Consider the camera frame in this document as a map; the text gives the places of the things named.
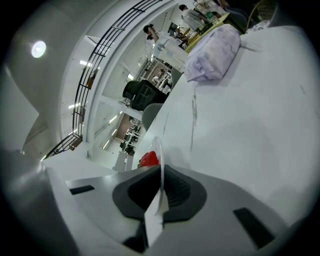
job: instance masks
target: black office chair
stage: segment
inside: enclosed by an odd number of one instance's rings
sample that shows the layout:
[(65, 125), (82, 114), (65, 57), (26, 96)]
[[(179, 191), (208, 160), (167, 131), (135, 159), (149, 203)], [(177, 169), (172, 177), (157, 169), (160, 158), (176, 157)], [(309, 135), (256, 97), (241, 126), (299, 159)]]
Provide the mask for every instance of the black office chair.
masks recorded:
[(144, 111), (152, 103), (164, 103), (168, 97), (147, 80), (128, 82), (122, 96), (131, 100), (129, 106), (138, 111)]

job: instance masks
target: white table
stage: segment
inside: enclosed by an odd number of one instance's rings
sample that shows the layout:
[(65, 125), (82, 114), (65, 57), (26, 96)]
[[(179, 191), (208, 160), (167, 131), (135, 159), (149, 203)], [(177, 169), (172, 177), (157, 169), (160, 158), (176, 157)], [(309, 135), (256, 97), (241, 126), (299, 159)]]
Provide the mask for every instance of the white table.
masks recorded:
[(291, 225), (319, 187), (319, 60), (297, 27), (241, 38), (246, 46), (222, 80), (180, 78), (133, 168), (159, 136), (167, 164), (233, 182)]

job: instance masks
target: black metal railing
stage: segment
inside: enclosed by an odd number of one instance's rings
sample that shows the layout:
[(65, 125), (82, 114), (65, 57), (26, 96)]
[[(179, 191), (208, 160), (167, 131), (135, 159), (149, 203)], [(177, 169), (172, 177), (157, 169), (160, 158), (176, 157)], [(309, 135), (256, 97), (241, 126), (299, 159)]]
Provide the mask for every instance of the black metal railing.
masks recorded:
[(146, 10), (163, 0), (142, 0), (127, 10), (115, 23), (104, 33), (102, 38), (94, 47), (86, 66), (80, 77), (76, 90), (72, 118), (73, 133), (65, 137), (57, 146), (55, 146), (44, 159), (62, 153), (66, 150), (74, 150), (83, 140), (83, 122), (85, 120), (87, 99), (89, 91), (100, 69), (101, 61), (109, 49), (112, 47), (119, 35), (126, 30), (129, 24), (134, 21)]

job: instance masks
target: purple fabric bag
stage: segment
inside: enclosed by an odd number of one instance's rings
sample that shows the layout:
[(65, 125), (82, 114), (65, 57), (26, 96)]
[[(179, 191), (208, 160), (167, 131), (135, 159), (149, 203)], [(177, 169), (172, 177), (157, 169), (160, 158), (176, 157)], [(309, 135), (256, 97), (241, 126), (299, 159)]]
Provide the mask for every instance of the purple fabric bag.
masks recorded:
[(189, 53), (184, 66), (187, 81), (222, 79), (240, 43), (239, 32), (229, 24), (212, 30)]

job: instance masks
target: black slot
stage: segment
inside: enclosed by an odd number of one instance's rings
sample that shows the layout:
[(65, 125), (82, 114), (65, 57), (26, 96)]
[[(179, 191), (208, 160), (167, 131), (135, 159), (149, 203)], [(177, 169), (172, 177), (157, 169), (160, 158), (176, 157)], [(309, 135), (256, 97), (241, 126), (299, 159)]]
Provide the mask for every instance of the black slot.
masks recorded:
[(275, 239), (249, 209), (241, 208), (234, 210), (233, 213), (258, 249)]
[(72, 195), (77, 195), (77, 194), (81, 194), (84, 192), (88, 192), (91, 190), (94, 190), (95, 188), (91, 185), (86, 185), (86, 186), (80, 186), (80, 187), (75, 187), (75, 188), (71, 188), (70, 192)]
[(135, 236), (128, 238), (123, 244), (138, 253), (143, 253), (148, 246), (145, 221), (141, 221)]

